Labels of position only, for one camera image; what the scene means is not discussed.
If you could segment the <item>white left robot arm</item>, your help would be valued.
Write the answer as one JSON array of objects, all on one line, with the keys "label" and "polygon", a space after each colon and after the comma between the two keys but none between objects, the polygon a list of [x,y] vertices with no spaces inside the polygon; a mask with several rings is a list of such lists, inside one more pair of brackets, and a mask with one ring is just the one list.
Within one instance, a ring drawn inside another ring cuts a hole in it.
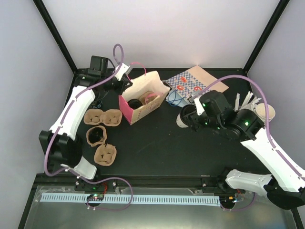
[{"label": "white left robot arm", "polygon": [[76,72],[72,93],[64,110],[48,131],[39,134],[45,154],[45,174],[52,177],[62,171],[71,171],[85,178],[85,184],[91,190],[102,186],[102,178],[96,175],[96,166],[82,155],[78,127],[88,107],[102,92],[114,90],[122,94],[132,86],[127,77],[132,67],[120,63],[114,68],[114,73],[108,75],[108,62],[108,58],[92,56],[89,68]]}]

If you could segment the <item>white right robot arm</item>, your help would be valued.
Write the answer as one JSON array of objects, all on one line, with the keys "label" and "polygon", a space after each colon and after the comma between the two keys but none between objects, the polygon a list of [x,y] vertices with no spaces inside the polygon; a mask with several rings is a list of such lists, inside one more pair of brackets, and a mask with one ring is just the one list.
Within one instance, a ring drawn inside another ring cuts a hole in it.
[{"label": "white right robot arm", "polygon": [[177,117],[183,124],[194,131],[209,127],[227,139],[240,142],[269,170],[266,175],[237,169],[226,171],[216,181],[221,192],[230,189],[252,191],[286,210],[305,204],[304,170],[268,137],[266,126],[253,111],[235,111],[223,93],[215,90],[194,101],[195,104],[183,107]]}]

